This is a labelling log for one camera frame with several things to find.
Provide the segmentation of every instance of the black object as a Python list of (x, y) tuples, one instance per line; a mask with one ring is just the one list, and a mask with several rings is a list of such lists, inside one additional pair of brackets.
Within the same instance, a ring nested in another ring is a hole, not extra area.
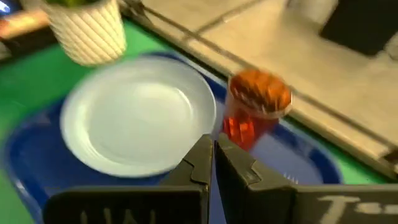
[(397, 31), (397, 0), (340, 0), (320, 35), (372, 56)]
[(384, 159), (389, 161), (393, 165), (398, 164), (398, 148), (393, 148), (391, 152), (384, 156)]
[(57, 39), (49, 26), (10, 39), (0, 39), (0, 41), (8, 48), (13, 57), (27, 55), (35, 52), (37, 48), (44, 48), (48, 44), (57, 43)]
[(47, 202), (44, 223), (206, 224), (212, 158), (204, 135), (159, 186), (73, 189)]
[[(52, 197), (45, 224), (205, 224), (212, 141), (202, 136), (182, 162), (150, 187), (86, 187)], [(217, 181), (228, 224), (396, 224), (398, 185), (302, 186), (268, 169), (221, 134)]]

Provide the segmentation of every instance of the white ceramic pot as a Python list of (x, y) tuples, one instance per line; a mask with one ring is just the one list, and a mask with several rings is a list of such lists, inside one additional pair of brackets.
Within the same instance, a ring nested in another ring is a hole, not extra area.
[(66, 54), (80, 65), (112, 62), (126, 50), (126, 36), (116, 0), (80, 7), (43, 5)]

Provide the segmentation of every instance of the white plate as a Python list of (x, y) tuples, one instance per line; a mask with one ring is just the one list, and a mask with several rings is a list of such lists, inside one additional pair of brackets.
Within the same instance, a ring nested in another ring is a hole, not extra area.
[(63, 106), (61, 130), (89, 167), (145, 177), (173, 169), (212, 132), (215, 119), (214, 96), (197, 71), (172, 59), (142, 57), (80, 83)]

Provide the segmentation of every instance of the table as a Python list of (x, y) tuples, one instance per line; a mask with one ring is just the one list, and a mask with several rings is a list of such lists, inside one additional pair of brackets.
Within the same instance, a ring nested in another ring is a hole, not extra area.
[[(140, 27), (125, 22), (127, 51), (134, 56), (151, 50), (169, 49), (160, 40), (149, 37)], [(19, 120), (54, 100), (65, 96), (74, 84), (94, 68), (72, 62), (59, 45), (53, 45), (0, 68), (0, 142)], [(360, 164), (341, 149), (311, 132), (291, 118), (288, 122), (299, 127), (327, 147), (339, 165), (346, 184), (383, 184), (387, 179)], [(33, 223), (4, 172), (0, 173), (0, 222), (7, 224)]]

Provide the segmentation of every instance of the plate rim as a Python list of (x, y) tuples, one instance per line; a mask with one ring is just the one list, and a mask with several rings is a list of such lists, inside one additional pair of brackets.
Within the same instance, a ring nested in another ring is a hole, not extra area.
[(84, 163), (84, 165), (90, 167), (91, 169), (97, 170), (98, 172), (112, 175), (115, 177), (121, 177), (121, 178), (143, 178), (143, 177), (150, 177), (153, 175), (159, 175), (159, 174), (163, 174), (163, 173), (170, 171), (171, 169), (173, 169), (175, 166), (178, 165), (179, 162), (176, 164), (171, 164), (162, 169), (148, 170), (147, 172), (135, 172), (135, 173), (131, 173), (131, 172), (125, 173), (125, 172), (120, 172), (117, 169), (111, 170), (111, 169), (107, 169), (107, 167), (97, 166), (96, 164), (91, 163), (90, 160), (86, 160), (87, 159), (86, 157), (82, 157), (81, 154), (77, 153), (77, 151), (82, 149), (82, 147), (80, 147), (80, 149), (77, 149), (77, 147), (75, 148), (76, 141), (71, 139), (71, 136), (73, 136), (75, 134), (70, 134), (70, 132), (67, 131), (69, 128), (73, 127), (73, 125), (71, 125), (68, 122), (69, 121), (68, 117), (69, 117), (71, 111), (73, 111), (73, 105), (75, 105), (76, 102), (79, 101), (79, 97), (81, 97), (81, 90), (86, 89), (87, 86), (91, 86), (92, 84), (90, 84), (90, 83), (94, 83), (94, 82), (96, 82), (96, 80), (97, 80), (97, 82), (98, 82), (98, 80), (102, 80), (102, 82), (103, 82), (103, 80), (107, 80), (106, 77), (109, 78), (110, 76), (114, 76), (114, 74), (112, 74), (112, 73), (105, 73), (104, 72), (105, 70), (109, 70), (114, 67), (120, 66), (120, 64), (129, 64), (129, 63), (135, 63), (138, 60), (153, 60), (153, 59), (161, 60), (161, 61), (165, 61), (165, 62), (177, 63), (179, 65), (187, 67), (188, 69), (190, 69), (192, 71), (191, 75), (195, 75), (197, 77), (197, 80), (200, 81), (200, 84), (205, 86), (205, 88), (207, 90), (206, 92), (209, 94), (209, 96), (211, 98), (211, 105), (213, 107), (213, 109), (211, 110), (212, 127), (210, 128), (210, 131), (214, 130), (215, 123), (216, 123), (216, 99), (215, 99), (215, 96), (214, 96), (209, 84), (206, 82), (205, 78), (198, 70), (192, 68), (191, 66), (187, 65), (184, 62), (179, 62), (179, 61), (173, 60), (171, 58), (166, 58), (166, 57), (153, 57), (153, 56), (145, 57), (145, 55), (144, 55), (144, 57), (140, 57), (140, 55), (138, 55), (137, 57), (124, 58), (124, 60), (118, 61), (110, 66), (99, 67), (97, 69), (94, 69), (94, 70), (88, 72), (86, 74), (86, 76), (84, 78), (82, 78), (71, 89), (71, 91), (65, 98), (64, 104), (62, 105), (62, 109), (61, 109), (61, 113), (60, 113), (60, 130), (61, 130), (62, 138), (65, 141), (65, 144), (66, 144), (68, 150), (70, 150), (70, 152), (80, 162)]

